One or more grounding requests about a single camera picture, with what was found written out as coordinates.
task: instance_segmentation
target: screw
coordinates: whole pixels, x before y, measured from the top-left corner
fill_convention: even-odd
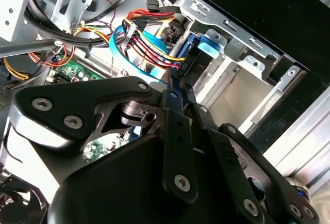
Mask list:
[[[290,75],[290,76],[294,76],[295,73],[297,73],[297,70],[296,70],[296,69],[291,69],[291,70],[289,71],[289,75]]]
[[[232,126],[229,126],[228,129],[230,132],[232,132],[234,134],[236,133],[236,130]]]
[[[257,206],[250,199],[244,199],[243,201],[244,208],[254,217],[257,217],[259,214]]]
[[[174,178],[175,185],[182,191],[188,192],[190,190],[190,182],[183,175],[176,175]]]
[[[200,109],[202,112],[207,113],[207,108],[205,108],[204,106],[201,106]]]
[[[146,86],[144,83],[139,83],[139,87],[143,90],[146,90],[148,88],[148,86]]]
[[[60,55],[56,55],[56,56],[55,56],[55,59],[56,59],[56,61],[60,61],[60,60],[62,59],[62,56],[60,56]]]
[[[77,116],[67,116],[64,118],[64,124],[72,129],[78,130],[82,127],[83,122]]]
[[[175,99],[177,99],[177,95],[176,95],[175,93],[171,92],[170,95],[171,95],[172,97],[174,97]]]
[[[298,217],[301,217],[302,216],[300,210],[297,208],[296,205],[290,204],[290,208],[295,213],[295,215],[297,215]]]
[[[51,101],[42,98],[34,99],[32,101],[32,106],[37,110],[41,111],[49,111],[53,108],[53,104],[51,103]]]
[[[314,213],[307,206],[303,205],[303,209],[310,218],[315,218]]]

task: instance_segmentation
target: green circuit board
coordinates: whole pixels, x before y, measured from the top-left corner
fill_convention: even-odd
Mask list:
[[[101,77],[88,71],[75,61],[70,61],[65,66],[57,68],[55,77],[60,77],[68,82],[102,79]]]

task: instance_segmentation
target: black power wire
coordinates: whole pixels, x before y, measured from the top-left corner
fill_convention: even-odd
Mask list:
[[[104,18],[106,15],[110,14],[111,12],[113,12],[117,7],[119,7],[125,1],[126,0],[118,0],[112,6],[110,6],[108,9],[106,9],[104,12],[102,12],[101,14],[97,15],[96,17],[88,20],[86,23],[94,22],[94,21],[97,21],[97,20],[100,20],[100,19]]]
[[[105,17],[107,14],[111,13],[113,10],[115,10],[125,1],[126,0],[118,0],[110,8],[108,8],[98,16],[94,17],[93,19],[87,21],[87,23],[98,21],[99,19]],[[48,34],[50,37],[58,41],[68,43],[76,47],[91,47],[91,46],[106,47],[105,42],[101,38],[95,38],[95,39],[79,38],[79,37],[74,37],[71,34],[65,33],[64,31],[61,31],[59,28],[56,27],[54,23],[51,22],[51,20],[41,10],[36,0],[28,1],[28,6],[24,12],[24,18],[29,24],[31,24],[32,26],[36,27],[37,29],[41,30],[42,32]]]

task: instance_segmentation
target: cooling fan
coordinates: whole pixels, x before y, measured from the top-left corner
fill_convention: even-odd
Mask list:
[[[41,224],[46,212],[47,206],[28,184],[10,179],[1,185],[0,224]]]

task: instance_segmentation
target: electronic component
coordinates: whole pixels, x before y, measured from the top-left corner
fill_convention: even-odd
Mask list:
[[[52,78],[54,79],[60,78],[61,80],[56,81],[57,83],[60,83],[62,79],[65,80],[66,82],[78,82],[80,80],[89,81],[91,79],[92,80],[101,79],[100,76],[88,71],[83,66],[76,63],[75,61],[70,61],[65,66],[58,67],[52,70],[48,80],[51,80]]]

